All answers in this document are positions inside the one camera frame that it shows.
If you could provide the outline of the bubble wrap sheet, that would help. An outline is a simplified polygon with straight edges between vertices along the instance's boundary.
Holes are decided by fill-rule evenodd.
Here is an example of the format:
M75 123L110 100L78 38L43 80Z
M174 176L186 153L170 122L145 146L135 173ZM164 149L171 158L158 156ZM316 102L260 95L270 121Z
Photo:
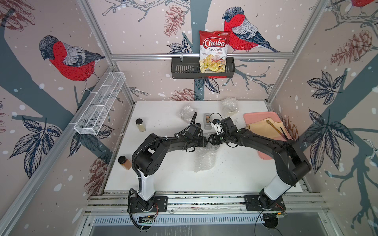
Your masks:
M189 124L196 112L196 109L190 105L184 106L179 112L179 118Z
M194 172L202 172L212 169L217 160L219 146L213 146L208 143L206 147L199 147L195 151Z
M231 117L239 112L238 100L236 98L226 98L220 102L221 114L225 117Z

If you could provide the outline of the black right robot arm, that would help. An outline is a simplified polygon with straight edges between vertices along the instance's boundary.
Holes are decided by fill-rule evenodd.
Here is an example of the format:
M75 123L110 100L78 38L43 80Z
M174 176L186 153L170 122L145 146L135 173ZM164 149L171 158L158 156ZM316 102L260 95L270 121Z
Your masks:
M312 169L309 160L294 140L273 140L241 128L232 133L214 133L210 135L208 141L214 146L233 143L241 147L253 148L274 159L277 174L259 193L258 200L264 209L272 208L284 193Z

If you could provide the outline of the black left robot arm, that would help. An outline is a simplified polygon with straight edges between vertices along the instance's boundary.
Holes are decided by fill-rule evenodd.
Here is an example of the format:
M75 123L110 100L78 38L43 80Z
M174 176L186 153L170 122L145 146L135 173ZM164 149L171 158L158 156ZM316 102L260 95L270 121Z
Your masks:
M153 208L156 195L154 174L168 152L177 150L194 152L198 148L205 148L207 144L207 139L202 135L177 134L174 137L159 137L150 134L132 155L132 169L138 177L137 206L142 211L150 211Z

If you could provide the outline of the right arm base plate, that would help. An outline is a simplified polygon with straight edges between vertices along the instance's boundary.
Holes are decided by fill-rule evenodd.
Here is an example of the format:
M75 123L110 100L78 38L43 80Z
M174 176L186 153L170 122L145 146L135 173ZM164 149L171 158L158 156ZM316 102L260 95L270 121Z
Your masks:
M276 200L271 200L265 196L245 195L244 201L247 211L286 211L282 196Z

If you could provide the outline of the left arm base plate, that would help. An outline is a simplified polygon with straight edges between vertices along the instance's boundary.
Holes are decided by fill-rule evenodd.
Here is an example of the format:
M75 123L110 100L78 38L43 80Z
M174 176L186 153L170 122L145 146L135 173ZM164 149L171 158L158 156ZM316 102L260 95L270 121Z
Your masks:
M145 201L139 196L130 197L128 199L128 212L132 213L156 213L166 212L168 205L168 197L153 196Z

